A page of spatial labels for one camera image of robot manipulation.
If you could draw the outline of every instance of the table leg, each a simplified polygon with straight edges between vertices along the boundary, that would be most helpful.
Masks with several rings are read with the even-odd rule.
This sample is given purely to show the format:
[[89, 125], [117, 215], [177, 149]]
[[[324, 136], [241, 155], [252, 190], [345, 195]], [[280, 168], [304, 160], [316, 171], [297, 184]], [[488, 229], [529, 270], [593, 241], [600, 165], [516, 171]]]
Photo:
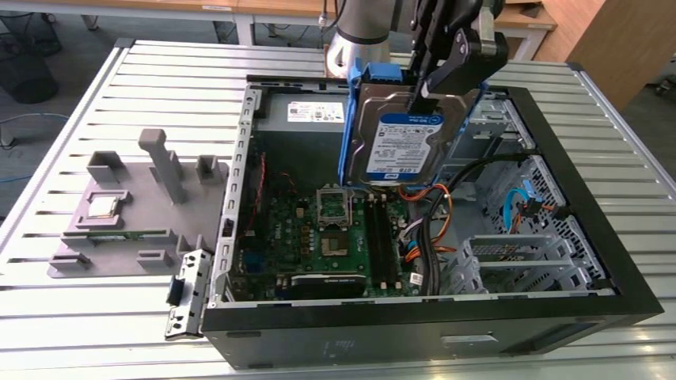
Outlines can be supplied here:
[[87, 26], [88, 30], [99, 29], [99, 26], [96, 25], [96, 21], [99, 21], [99, 16], [80, 14], [80, 17], [83, 18], [84, 26]]
[[516, 61], [532, 61], [532, 57], [536, 56], [537, 49], [540, 48], [541, 41], [545, 39], [547, 32], [545, 29], [528, 29], [527, 38], [521, 41], [521, 45], [519, 45], [519, 50], [515, 54]]
[[236, 36], [240, 45], [256, 45], [256, 37], [253, 36], [253, 17], [251, 14], [233, 14], [236, 25]]

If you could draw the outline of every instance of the hard drive label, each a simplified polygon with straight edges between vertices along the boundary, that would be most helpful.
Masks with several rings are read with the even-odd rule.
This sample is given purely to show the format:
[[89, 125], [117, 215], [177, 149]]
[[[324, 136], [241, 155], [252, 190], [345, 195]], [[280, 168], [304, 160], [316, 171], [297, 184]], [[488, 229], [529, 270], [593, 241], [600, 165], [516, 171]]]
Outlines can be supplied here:
[[380, 117], [367, 166], [372, 179], [411, 179], [420, 173], [431, 149], [428, 137], [443, 124], [441, 115], [388, 113]]
[[292, 123], [343, 123], [343, 103], [292, 101], [288, 104], [287, 120]]

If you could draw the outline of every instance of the aluminum extrusion table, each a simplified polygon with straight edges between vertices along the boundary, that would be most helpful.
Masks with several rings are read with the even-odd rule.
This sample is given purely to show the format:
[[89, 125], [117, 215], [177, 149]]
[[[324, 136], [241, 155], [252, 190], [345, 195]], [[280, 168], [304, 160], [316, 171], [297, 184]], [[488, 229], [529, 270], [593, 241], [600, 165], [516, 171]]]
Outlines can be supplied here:
[[[145, 160], [135, 140], [156, 126], [181, 159], [231, 160], [247, 74], [321, 77], [323, 53], [153, 41], [113, 49], [0, 229], [0, 378], [241, 375], [207, 340], [164, 342], [169, 276], [51, 279], [47, 260], [95, 150]], [[583, 72], [560, 63], [511, 63], [491, 82], [531, 90], [665, 313], [547, 355], [244, 372], [248, 377], [673, 378], [673, 181]]]

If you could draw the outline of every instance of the cable connector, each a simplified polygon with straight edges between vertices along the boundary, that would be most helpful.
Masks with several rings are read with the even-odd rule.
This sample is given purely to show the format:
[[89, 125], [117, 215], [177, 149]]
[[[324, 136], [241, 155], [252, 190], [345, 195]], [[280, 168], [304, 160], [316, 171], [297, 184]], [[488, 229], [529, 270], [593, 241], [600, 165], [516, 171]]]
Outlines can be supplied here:
[[327, 26], [327, 21], [328, 21], [328, 13], [327, 12], [321, 12], [319, 14], [319, 20], [317, 20], [320, 28], [324, 28]]
[[564, 220], [571, 215], [572, 215], [572, 210], [571, 210], [571, 208], [568, 206], [559, 206], [559, 205], [556, 205], [552, 208], [552, 217], [556, 220]]
[[521, 213], [521, 216], [527, 218], [532, 218], [537, 215], [537, 213], [541, 210], [543, 202], [539, 201], [535, 198], [529, 198], [527, 201], [527, 204], [519, 203], [516, 207], [519, 208], [519, 212]]

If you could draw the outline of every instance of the metal bracket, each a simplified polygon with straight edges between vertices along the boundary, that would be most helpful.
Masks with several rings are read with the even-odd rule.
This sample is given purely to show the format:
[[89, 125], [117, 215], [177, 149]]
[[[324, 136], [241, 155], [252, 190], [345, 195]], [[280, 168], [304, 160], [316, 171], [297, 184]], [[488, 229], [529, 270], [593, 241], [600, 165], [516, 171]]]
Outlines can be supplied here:
[[197, 249], [183, 256], [179, 275], [171, 281], [167, 302], [171, 304], [165, 340], [197, 339], [201, 310], [205, 304], [213, 254]]

